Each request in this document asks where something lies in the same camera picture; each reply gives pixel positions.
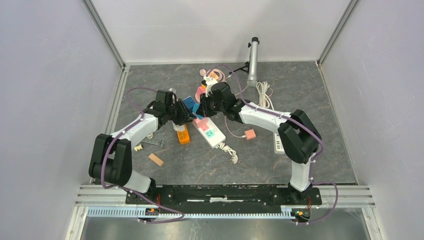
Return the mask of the light blue cube socket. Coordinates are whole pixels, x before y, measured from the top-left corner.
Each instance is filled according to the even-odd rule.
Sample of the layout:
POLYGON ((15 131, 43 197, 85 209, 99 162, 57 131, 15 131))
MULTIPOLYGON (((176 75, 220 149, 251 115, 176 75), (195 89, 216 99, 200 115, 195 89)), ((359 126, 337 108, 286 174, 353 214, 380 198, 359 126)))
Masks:
POLYGON ((204 105, 202 103, 195 103, 192 107, 192 112, 199 120, 202 120, 204 118, 203 106, 204 105))

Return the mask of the white long power strip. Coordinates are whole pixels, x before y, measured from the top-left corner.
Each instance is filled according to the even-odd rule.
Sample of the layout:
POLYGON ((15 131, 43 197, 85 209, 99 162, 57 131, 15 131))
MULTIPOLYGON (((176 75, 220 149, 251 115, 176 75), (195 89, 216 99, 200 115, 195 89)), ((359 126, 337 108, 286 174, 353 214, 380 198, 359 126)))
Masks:
POLYGON ((202 135, 211 148, 216 148, 219 143, 226 140, 226 136, 210 118, 207 117, 207 119, 207 124, 201 128, 194 127, 198 130, 198 132, 202 135))

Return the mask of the dark blue cube socket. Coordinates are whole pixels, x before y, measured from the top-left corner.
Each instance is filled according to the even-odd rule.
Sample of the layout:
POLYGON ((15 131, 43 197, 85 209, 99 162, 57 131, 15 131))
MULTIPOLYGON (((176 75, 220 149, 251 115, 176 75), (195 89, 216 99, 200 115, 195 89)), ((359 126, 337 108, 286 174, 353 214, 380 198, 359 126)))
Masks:
POLYGON ((187 109, 189 110, 189 112, 193 112, 193 107, 195 106, 195 104, 197 103, 195 101, 195 99, 192 96, 188 96, 186 98, 183 99, 183 103, 184 105, 187 107, 187 109))

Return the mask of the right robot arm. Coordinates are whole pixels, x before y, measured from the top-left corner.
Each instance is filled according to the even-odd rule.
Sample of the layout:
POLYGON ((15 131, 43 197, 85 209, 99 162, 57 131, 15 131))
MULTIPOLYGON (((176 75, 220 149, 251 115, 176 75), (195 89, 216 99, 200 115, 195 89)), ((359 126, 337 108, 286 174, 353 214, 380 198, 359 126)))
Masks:
POLYGON ((227 82, 209 86, 199 97, 196 114, 212 117, 222 113, 230 121, 254 125, 277 134, 291 160, 289 199, 302 204, 312 185, 311 163, 324 150, 322 137, 306 113, 300 109, 281 112, 261 107, 243 97, 237 98, 227 82))

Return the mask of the pink cube socket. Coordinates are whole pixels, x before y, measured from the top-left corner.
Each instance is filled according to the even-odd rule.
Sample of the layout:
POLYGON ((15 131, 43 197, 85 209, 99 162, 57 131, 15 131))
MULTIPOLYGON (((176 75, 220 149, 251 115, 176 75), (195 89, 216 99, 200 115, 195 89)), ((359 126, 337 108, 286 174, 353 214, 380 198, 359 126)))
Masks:
POLYGON ((207 124, 208 118, 203 117, 202 119, 196 118, 192 121, 193 125, 198 129, 207 124))

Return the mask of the small salmon charger plug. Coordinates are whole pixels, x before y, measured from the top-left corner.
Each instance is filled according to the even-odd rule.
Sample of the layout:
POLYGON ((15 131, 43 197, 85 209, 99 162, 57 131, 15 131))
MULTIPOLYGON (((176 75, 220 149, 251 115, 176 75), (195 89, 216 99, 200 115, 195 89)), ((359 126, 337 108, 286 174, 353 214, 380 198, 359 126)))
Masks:
POLYGON ((249 129, 244 132, 244 137, 246 140, 252 140, 256 138, 256 133, 253 129, 249 129))

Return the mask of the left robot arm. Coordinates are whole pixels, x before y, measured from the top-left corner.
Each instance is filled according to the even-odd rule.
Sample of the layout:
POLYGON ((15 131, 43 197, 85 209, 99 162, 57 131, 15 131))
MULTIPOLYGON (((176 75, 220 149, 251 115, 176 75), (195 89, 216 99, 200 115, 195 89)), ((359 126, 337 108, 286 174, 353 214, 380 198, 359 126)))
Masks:
POLYGON ((89 176, 99 180, 104 188, 117 186, 132 190, 138 192, 145 204, 153 203, 157 198, 154 180, 133 170, 134 147, 168 122, 183 126, 195 118, 175 93, 156 91, 155 100, 135 120, 112 134, 101 133, 95 138, 89 176))

